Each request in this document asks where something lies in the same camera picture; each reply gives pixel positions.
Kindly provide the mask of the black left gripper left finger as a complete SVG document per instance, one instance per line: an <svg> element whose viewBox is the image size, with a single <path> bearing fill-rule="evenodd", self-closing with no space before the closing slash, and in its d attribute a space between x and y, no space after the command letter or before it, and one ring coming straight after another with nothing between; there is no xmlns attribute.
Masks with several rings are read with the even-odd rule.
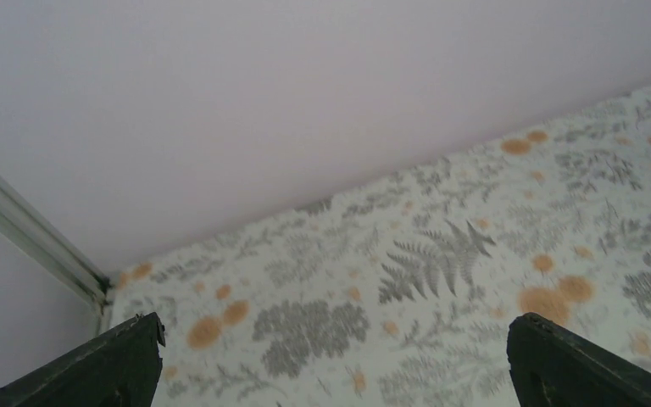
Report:
<svg viewBox="0 0 651 407"><path fill-rule="evenodd" d="M135 315L0 387L0 406L150 406L164 345L158 314Z"/></svg>

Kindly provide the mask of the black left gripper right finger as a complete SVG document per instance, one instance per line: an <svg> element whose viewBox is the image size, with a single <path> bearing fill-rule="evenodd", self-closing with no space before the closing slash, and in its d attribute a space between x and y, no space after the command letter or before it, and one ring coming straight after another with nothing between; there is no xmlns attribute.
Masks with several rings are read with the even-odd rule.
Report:
<svg viewBox="0 0 651 407"><path fill-rule="evenodd" d="M651 406L651 373L536 313L509 324L521 406Z"/></svg>

